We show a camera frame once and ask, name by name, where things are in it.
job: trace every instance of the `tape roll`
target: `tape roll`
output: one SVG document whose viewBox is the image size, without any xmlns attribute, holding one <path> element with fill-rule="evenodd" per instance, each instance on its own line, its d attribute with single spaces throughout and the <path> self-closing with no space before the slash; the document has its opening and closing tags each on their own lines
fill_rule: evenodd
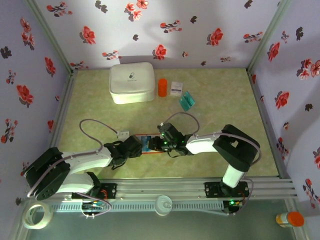
<svg viewBox="0 0 320 240">
<path fill-rule="evenodd" d="M 44 214 L 43 214 L 43 218 L 38 223 L 34 223 L 33 216 L 37 211 L 36 208 L 38 207 L 43 208 Z M 22 214 L 22 223 L 24 227 L 27 229 L 43 229 L 45 226 L 47 226 L 50 223 L 53 216 L 54 216 L 54 211 L 51 206 L 41 201 L 36 201 L 25 208 Z"/>
</svg>

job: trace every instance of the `small white box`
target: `small white box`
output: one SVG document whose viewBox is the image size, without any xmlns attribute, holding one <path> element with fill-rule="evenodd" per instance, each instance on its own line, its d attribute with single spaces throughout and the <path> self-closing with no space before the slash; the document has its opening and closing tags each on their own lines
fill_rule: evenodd
<svg viewBox="0 0 320 240">
<path fill-rule="evenodd" d="M 177 96 L 177 97 L 181 96 L 183 85 L 184 84 L 182 82 L 173 81 L 171 83 L 170 95 Z"/>
<path fill-rule="evenodd" d="M 116 104 L 155 99 L 155 73 L 149 62 L 118 64 L 110 68 L 109 91 Z"/>
</svg>

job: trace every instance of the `orange bottle cap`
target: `orange bottle cap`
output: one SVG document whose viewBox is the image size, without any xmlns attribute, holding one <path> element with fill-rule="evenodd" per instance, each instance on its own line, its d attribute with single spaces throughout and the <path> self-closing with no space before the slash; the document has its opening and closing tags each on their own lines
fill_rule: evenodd
<svg viewBox="0 0 320 240">
<path fill-rule="evenodd" d="M 288 222 L 294 227 L 302 227 L 305 224 L 304 216 L 300 212 L 292 211 L 288 213 Z"/>
<path fill-rule="evenodd" d="M 168 88 L 168 81 L 165 78 L 161 78 L 158 81 L 158 95 L 160 97 L 167 96 L 167 88 Z"/>
</svg>

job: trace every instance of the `vent grille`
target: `vent grille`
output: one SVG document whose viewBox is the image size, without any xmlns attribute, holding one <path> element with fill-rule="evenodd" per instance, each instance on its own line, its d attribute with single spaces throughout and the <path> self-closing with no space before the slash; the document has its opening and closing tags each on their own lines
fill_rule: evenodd
<svg viewBox="0 0 320 240">
<path fill-rule="evenodd" d="M 52 203 L 51 207 L 57 213 L 74 213 L 81 211 L 81 202 L 61 202 Z M 112 202 L 112 212 L 154 212 L 155 203 L 146 202 Z M 172 211 L 198 211 L 198 210 L 223 210 L 223 201 L 174 201 Z M 101 211 L 101 208 L 95 207 L 93 212 Z"/>
</svg>

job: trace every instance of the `floral wallpaper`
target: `floral wallpaper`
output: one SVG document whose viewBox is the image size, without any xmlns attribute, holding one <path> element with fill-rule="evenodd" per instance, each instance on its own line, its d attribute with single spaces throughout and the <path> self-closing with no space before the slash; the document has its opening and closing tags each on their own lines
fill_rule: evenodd
<svg viewBox="0 0 320 240">
<path fill-rule="evenodd" d="M 279 0 L 35 2 L 72 69 L 77 63 L 96 69 L 135 62 L 155 68 L 245 68 Z M 270 59 L 276 52 L 275 44 Z"/>
<path fill-rule="evenodd" d="M 293 180 L 311 239 L 320 221 L 320 28 L 317 0 L 292 1 L 254 65 L 253 88 L 261 93 L 286 170 Z"/>
<path fill-rule="evenodd" d="M 24 172 L 48 147 L 67 71 L 22 1 L 2 2 L 0 13 L 0 238 L 9 239 Z"/>
</svg>

